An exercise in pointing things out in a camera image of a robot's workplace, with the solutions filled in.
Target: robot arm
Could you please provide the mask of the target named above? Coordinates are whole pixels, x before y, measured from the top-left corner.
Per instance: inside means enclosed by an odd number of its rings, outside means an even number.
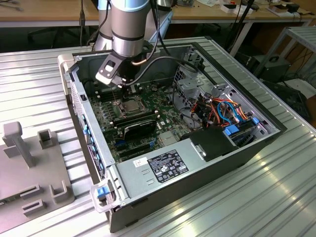
[[[107,10],[108,3],[111,3],[111,10]],[[145,31],[156,29],[154,16],[150,11],[151,7],[155,7],[156,12],[158,12],[156,0],[99,1],[100,25],[106,15],[108,16],[107,21],[100,28],[100,35],[95,48],[97,50],[104,48],[113,50],[96,75],[99,81],[107,85],[120,86],[122,82],[133,80],[140,70],[140,65],[147,61],[147,53],[153,51],[154,48],[144,41]],[[166,26],[171,21],[171,16],[172,12],[170,11],[165,17],[167,19],[164,21],[165,27],[163,29],[165,31]],[[147,37],[157,41],[156,30],[152,33],[155,33],[155,37],[152,35],[147,35]]]

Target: warning label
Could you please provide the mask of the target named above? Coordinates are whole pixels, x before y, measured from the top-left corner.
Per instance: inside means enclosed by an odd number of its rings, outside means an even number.
[[[176,150],[148,159],[147,161],[160,183],[164,183],[189,171]]]

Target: desk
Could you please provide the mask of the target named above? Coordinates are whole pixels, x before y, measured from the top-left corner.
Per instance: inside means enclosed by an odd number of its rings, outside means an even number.
[[[80,0],[18,1],[22,12],[0,6],[0,27],[79,26]],[[98,10],[92,1],[84,0],[83,10],[87,26],[99,25]]]
[[[266,8],[268,5],[257,4],[260,9],[253,11],[252,14],[246,16],[244,23],[246,23],[237,38],[230,54],[235,56],[243,40],[248,34],[253,23],[274,23],[274,22],[303,22],[302,26],[309,26],[311,21],[315,19],[312,15],[287,16],[279,17]],[[212,7],[206,6],[200,2],[195,2],[193,7],[176,6],[173,8],[173,17],[171,23],[184,24],[184,23],[233,23],[235,22],[236,14],[225,13],[220,9],[219,5]]]
[[[80,0],[19,0],[23,12],[0,7],[0,27],[52,27],[78,26]],[[84,0],[86,25],[98,25],[98,10],[90,0]],[[269,12],[267,5],[247,16],[245,25],[236,40],[230,54],[235,56],[253,23],[258,22],[304,22],[308,26],[315,16],[278,17]],[[195,2],[193,7],[176,6],[173,8],[171,23],[233,23],[236,15],[227,14],[219,5],[213,7]]]

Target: blue wire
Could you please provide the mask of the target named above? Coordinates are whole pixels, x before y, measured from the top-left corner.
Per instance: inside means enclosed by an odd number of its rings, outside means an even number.
[[[232,125],[232,122],[222,115],[222,113],[220,111],[220,105],[221,105],[221,103],[219,103],[218,106],[217,106],[217,112],[218,112],[219,117],[221,117],[223,120],[226,120],[227,122],[229,122],[230,125]]]
[[[232,108],[232,110],[233,110],[235,116],[236,116],[240,121],[243,121],[243,119],[240,117],[240,115],[236,113],[236,110],[235,110],[234,106],[233,106],[231,103],[229,103],[229,102],[227,102],[227,101],[225,101],[224,103],[228,104],[228,105]]]
[[[232,105],[231,103],[227,102],[227,101],[222,101],[222,102],[220,102],[220,103],[218,104],[218,106],[217,106],[217,112],[218,112],[219,116],[220,116],[222,119],[228,121],[230,125],[232,124],[231,121],[230,121],[229,119],[225,118],[225,117],[222,115],[222,113],[220,112],[220,105],[221,105],[221,103],[224,103],[224,104],[227,104],[228,106],[230,106],[230,107],[232,108],[232,110],[233,110],[235,116],[239,119],[239,121],[243,121],[243,119],[241,118],[241,116],[236,113],[236,110],[235,110],[235,108],[233,107],[233,105]]]

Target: blue latch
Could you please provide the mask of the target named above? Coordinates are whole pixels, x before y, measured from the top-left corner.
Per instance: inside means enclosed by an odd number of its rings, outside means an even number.
[[[226,132],[228,136],[230,136],[233,133],[238,132],[239,129],[236,127],[236,125],[230,125],[230,126],[225,127],[224,131]]]
[[[86,135],[87,134],[87,129],[88,129],[88,125],[86,124],[83,128],[83,133]]]
[[[255,123],[255,125],[257,125],[257,124],[259,123],[259,120],[258,120],[256,117],[254,117],[254,118],[252,119],[252,121]]]
[[[109,188],[107,186],[104,186],[104,187],[98,188],[97,192],[98,192],[98,196],[97,197],[98,197],[99,200],[101,200],[101,199],[104,199],[105,196],[110,193],[110,190],[109,190]]]

